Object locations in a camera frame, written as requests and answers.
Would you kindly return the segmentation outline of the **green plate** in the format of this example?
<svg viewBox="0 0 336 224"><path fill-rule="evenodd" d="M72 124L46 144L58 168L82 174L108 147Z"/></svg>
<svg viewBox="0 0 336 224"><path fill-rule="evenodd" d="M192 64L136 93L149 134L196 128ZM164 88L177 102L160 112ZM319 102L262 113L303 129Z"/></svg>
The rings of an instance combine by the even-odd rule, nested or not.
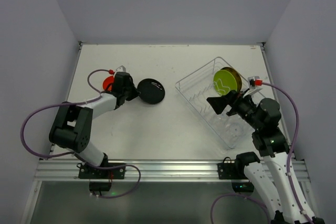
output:
<svg viewBox="0 0 336 224"><path fill-rule="evenodd" d="M237 91L238 88L235 77L227 70L219 70L214 74L213 86L219 95L227 95L230 91Z"/></svg>

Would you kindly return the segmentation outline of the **yellow patterned plate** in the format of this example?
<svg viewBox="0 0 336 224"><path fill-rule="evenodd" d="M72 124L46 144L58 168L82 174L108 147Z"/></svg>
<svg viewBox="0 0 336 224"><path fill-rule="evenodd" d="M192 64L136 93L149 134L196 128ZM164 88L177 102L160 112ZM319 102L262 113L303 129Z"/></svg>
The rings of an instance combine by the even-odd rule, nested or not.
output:
<svg viewBox="0 0 336 224"><path fill-rule="evenodd" d="M242 80L241 80L241 76L239 75L239 73L231 67L223 67L222 70L226 70L233 75L237 83L237 91L240 92L242 88Z"/></svg>

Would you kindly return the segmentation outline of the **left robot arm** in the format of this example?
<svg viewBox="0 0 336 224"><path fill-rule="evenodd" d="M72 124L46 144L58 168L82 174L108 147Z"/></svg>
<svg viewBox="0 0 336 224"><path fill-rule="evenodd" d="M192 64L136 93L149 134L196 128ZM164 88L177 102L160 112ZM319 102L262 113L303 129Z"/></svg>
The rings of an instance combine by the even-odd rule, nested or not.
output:
<svg viewBox="0 0 336 224"><path fill-rule="evenodd" d="M107 155L90 140L92 121L138 96L131 75L115 73L111 90L102 91L97 100L81 105L64 102L60 106L49 132L50 142L74 152L88 166L107 169Z"/></svg>

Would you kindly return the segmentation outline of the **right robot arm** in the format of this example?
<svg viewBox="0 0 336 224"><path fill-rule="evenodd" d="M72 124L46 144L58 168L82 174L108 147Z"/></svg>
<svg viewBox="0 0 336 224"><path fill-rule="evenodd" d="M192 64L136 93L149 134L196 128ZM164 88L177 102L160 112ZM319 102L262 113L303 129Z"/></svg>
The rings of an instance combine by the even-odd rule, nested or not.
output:
<svg viewBox="0 0 336 224"><path fill-rule="evenodd" d="M324 223L310 208L297 180L288 142L279 129L279 103L264 98L254 104L251 96L235 90L207 102L216 114L230 106L228 116L239 115L253 129L253 144L258 151L238 154L234 161L238 173L252 182L270 216L269 223Z"/></svg>

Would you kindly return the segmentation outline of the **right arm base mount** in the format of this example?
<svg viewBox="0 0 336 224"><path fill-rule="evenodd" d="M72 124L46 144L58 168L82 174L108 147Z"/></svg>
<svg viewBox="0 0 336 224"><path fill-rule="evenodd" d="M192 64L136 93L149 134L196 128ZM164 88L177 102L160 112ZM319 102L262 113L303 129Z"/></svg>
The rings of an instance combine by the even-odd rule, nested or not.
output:
<svg viewBox="0 0 336 224"><path fill-rule="evenodd" d="M241 174L230 157L225 157L221 162L217 163L217 174L220 180L243 180L247 179Z"/></svg>

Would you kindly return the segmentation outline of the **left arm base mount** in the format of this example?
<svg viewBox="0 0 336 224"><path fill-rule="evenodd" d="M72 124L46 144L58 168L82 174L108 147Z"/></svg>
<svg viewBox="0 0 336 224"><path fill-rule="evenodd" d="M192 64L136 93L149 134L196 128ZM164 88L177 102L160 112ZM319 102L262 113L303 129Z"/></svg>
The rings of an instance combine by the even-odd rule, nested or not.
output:
<svg viewBox="0 0 336 224"><path fill-rule="evenodd" d="M77 167L79 168L78 177L80 179L124 179L125 168L117 169L96 169L87 164L78 163Z"/></svg>

